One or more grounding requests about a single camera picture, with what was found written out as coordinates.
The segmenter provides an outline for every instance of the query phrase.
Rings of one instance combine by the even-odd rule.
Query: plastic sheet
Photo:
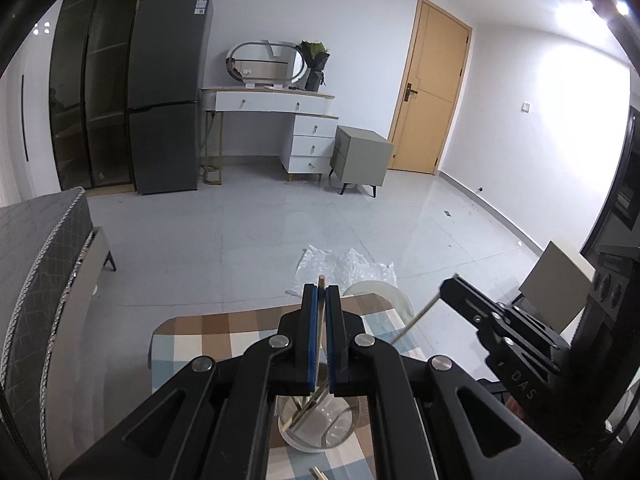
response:
[[[354,249],[343,253],[323,251],[309,245],[305,250],[294,277],[294,293],[302,296],[305,283],[317,283],[318,276],[324,274],[329,285],[337,285],[344,293],[353,283],[375,280],[398,286],[394,264],[372,264]]]

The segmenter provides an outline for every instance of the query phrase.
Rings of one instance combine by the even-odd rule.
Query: gray nightstand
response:
[[[373,187],[375,197],[376,187],[385,181],[392,151],[393,145],[376,132],[338,126],[329,176],[335,172],[340,177],[340,194],[348,184],[362,184]]]

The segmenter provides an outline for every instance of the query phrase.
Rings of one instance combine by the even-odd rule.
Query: table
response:
[[[334,96],[305,90],[246,88],[243,86],[203,88],[202,109],[220,115],[218,129],[218,165],[209,164],[206,151],[204,182],[222,183],[222,135],[226,112],[275,112],[284,113],[284,138],[280,161],[288,173],[322,174],[329,171],[329,159],[334,150],[338,117],[330,115]],[[206,115],[207,137],[212,124]],[[209,180],[207,173],[218,171],[219,179]]]
[[[277,332],[280,317],[299,305],[279,306],[231,314],[175,317],[159,326],[152,337],[149,364],[152,387],[156,391],[194,357],[205,354],[220,361],[244,353],[256,341]],[[342,308],[363,317],[365,330],[390,340],[404,327],[392,305],[376,294],[342,299]],[[426,360],[409,332],[396,348],[402,355]],[[317,466],[330,480],[373,480],[375,466],[369,427],[369,412],[361,399],[360,418],[355,433],[335,449],[303,453],[288,446],[271,425],[269,480],[313,480],[309,468]]]

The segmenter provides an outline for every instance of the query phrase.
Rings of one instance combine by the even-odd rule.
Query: gray refrigerator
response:
[[[211,0],[142,0],[129,51],[127,115],[140,194],[196,189],[200,88]]]

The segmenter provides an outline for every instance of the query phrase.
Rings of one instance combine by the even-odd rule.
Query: knob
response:
[[[622,285],[619,283],[613,288],[613,292],[611,293],[611,307],[614,308],[618,302],[620,301],[620,296],[622,296]]]
[[[604,301],[604,299],[609,295],[609,291],[611,290],[611,275],[607,274],[602,280],[602,287],[600,289],[600,301]]]
[[[596,270],[593,275],[593,290],[598,290],[600,282],[602,281],[602,275]]]

